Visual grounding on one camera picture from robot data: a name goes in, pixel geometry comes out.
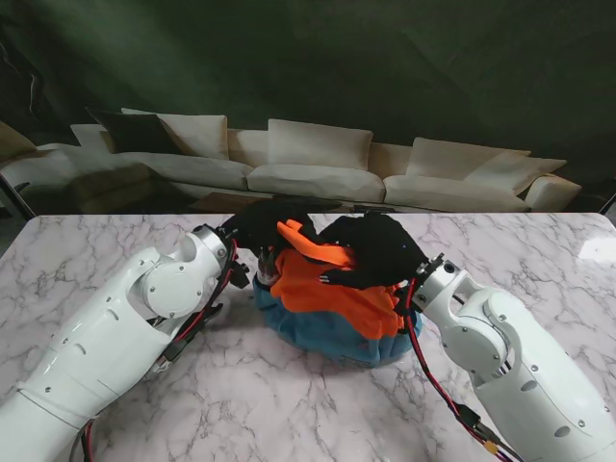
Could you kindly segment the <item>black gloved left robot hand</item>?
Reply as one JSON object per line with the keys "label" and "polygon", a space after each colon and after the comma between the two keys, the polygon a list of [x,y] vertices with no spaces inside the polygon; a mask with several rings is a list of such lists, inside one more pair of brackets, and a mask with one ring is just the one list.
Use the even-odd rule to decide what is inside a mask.
{"label": "black gloved left robot hand", "polygon": [[279,252],[292,245],[278,232],[277,224],[293,219],[300,224],[312,222],[309,215],[322,211],[320,203],[296,198],[263,199],[244,207],[220,227],[239,248],[259,257],[264,250]]}

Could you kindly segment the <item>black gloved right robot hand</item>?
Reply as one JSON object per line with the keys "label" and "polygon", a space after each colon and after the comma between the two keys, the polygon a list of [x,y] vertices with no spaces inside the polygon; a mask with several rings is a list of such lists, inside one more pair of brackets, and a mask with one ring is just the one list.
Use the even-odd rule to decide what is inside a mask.
{"label": "black gloved right robot hand", "polygon": [[428,258],[402,225],[376,213],[340,217],[321,231],[326,241],[352,251],[350,269],[329,269],[320,276],[328,285],[358,290],[394,286],[412,279]]}

